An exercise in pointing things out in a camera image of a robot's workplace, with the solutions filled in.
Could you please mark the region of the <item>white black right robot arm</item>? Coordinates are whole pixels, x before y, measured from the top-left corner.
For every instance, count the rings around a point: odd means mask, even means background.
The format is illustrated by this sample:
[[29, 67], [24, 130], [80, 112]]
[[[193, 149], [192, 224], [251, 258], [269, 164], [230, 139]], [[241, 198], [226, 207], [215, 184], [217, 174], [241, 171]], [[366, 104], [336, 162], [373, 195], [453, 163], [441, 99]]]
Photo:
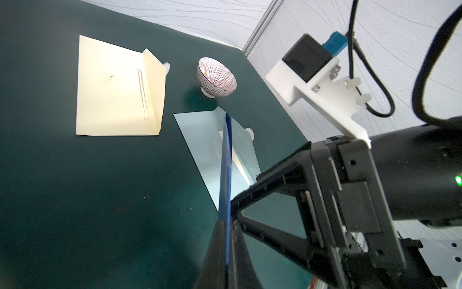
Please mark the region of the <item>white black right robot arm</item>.
[[[261, 199], [296, 199], [304, 237], [244, 215]], [[462, 135], [425, 124], [307, 143], [231, 202], [244, 233], [336, 289], [459, 289], [462, 243], [403, 238], [396, 220], [462, 224]]]

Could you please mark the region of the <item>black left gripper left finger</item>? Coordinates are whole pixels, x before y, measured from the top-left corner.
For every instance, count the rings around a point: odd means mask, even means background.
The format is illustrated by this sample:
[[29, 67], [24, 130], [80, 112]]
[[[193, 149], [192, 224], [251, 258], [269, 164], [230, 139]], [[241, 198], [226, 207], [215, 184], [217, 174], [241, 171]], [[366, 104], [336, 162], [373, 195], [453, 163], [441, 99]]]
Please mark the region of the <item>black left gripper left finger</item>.
[[215, 224], [202, 271], [194, 283], [194, 289], [227, 288], [226, 241], [226, 224], [219, 220]]

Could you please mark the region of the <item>blue envelope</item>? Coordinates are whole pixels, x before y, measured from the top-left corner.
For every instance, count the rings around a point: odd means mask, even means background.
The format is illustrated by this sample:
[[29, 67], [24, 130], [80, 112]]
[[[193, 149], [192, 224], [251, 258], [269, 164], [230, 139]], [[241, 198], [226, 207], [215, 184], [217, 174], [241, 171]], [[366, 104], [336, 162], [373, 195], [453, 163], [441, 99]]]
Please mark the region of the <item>blue envelope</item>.
[[221, 154], [220, 198], [218, 219], [225, 225], [225, 266], [229, 265], [231, 242], [231, 186], [232, 186], [232, 119], [225, 113]]

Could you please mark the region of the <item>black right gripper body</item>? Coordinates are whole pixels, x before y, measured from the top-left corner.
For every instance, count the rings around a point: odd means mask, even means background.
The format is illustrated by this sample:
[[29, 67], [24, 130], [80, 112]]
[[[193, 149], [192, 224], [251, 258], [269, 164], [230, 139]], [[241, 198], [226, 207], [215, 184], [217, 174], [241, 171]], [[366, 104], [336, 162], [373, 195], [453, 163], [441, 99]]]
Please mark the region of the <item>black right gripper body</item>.
[[345, 289], [449, 289], [459, 282], [461, 256], [424, 258], [426, 247], [404, 237], [395, 220], [431, 228], [462, 223], [460, 117], [375, 136], [325, 144], [338, 184], [326, 181], [333, 225], [342, 226]]

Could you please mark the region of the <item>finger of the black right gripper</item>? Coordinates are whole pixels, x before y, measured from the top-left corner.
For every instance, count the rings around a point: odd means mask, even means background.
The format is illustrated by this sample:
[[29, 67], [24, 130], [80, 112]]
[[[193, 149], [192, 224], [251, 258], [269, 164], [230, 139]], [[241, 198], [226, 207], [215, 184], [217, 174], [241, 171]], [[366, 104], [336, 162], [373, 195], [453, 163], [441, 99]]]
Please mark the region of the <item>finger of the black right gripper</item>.
[[232, 220], [331, 288], [347, 286], [338, 249], [342, 226], [329, 218], [326, 181], [338, 184], [323, 143], [307, 142], [261, 173], [231, 202]]

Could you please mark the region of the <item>cream yellow envelope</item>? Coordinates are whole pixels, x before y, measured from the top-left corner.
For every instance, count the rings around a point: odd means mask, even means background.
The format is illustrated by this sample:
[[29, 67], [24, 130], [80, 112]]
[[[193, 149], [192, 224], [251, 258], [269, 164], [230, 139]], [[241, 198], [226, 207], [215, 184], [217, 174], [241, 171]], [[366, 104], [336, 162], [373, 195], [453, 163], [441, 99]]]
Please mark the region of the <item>cream yellow envelope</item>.
[[148, 50], [79, 37], [76, 134], [157, 136], [167, 68]]

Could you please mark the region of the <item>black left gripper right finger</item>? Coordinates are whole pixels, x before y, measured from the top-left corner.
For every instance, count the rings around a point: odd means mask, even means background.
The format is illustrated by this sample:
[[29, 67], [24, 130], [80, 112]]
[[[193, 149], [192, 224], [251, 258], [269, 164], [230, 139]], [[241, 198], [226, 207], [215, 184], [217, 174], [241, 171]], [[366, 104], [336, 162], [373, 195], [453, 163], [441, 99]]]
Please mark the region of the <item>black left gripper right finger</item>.
[[251, 263], [243, 230], [238, 222], [235, 222], [231, 227], [229, 249], [228, 288], [262, 289], [262, 285]]

